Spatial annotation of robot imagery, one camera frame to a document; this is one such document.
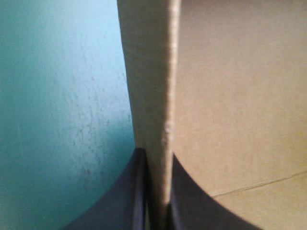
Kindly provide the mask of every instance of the cardboard box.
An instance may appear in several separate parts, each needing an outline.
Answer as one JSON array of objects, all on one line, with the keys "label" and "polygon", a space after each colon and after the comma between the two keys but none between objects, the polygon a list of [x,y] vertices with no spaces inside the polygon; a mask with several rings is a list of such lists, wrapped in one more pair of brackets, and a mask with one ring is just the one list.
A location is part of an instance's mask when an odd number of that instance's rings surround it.
[{"label": "cardboard box", "polygon": [[242,219],[306,229],[307,1],[118,0],[118,11],[157,229],[173,151]]}]

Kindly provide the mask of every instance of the turquoise painted surface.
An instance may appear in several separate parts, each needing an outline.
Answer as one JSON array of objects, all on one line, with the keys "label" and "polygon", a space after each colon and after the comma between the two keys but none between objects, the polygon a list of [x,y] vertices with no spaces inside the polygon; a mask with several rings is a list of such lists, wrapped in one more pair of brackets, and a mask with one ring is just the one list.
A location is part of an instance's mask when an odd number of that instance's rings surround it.
[{"label": "turquoise painted surface", "polygon": [[0,1],[0,229],[59,229],[133,151],[114,0]]}]

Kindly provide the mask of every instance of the black plastic object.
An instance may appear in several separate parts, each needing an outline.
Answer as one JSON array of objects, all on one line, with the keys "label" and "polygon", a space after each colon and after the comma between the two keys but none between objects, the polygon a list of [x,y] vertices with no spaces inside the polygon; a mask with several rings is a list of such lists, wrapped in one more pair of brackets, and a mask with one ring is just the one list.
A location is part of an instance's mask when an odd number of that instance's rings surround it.
[{"label": "black plastic object", "polygon": [[110,190],[63,230],[144,230],[145,162],[144,150],[135,149]]},{"label": "black plastic object", "polygon": [[260,230],[206,194],[173,157],[170,230]]}]

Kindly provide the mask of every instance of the brown cardboard surface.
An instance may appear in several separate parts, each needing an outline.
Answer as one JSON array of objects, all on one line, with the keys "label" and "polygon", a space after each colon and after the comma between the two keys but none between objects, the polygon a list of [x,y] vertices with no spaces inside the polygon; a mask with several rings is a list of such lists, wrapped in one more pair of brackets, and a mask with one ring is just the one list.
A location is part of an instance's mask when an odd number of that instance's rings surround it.
[{"label": "brown cardboard surface", "polygon": [[305,230],[307,173],[215,199],[263,229]]},{"label": "brown cardboard surface", "polygon": [[[307,1],[182,1],[174,152],[211,196],[307,171]],[[270,208],[274,220],[287,219],[301,207],[296,189],[307,201],[299,181],[292,195],[251,190],[219,200],[258,225]],[[280,201],[254,209],[269,199]],[[291,214],[279,210],[291,202]],[[302,216],[279,229],[300,229]]]},{"label": "brown cardboard surface", "polygon": [[155,229],[170,198],[179,0],[118,0],[136,147],[147,153]]}]

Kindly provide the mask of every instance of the corrugated cardboard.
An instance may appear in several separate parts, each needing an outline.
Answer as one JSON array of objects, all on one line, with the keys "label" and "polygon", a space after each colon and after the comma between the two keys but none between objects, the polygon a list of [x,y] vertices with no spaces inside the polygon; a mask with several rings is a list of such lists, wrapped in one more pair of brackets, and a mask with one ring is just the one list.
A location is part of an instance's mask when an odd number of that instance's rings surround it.
[{"label": "corrugated cardboard", "polygon": [[137,147],[163,229],[171,150],[264,229],[307,227],[307,1],[118,0]]},{"label": "corrugated cardboard", "polygon": [[178,0],[118,0],[136,147],[147,152],[151,209],[164,228],[170,199]]},{"label": "corrugated cardboard", "polygon": [[183,0],[176,98],[192,178],[264,229],[306,229],[307,1]]}]

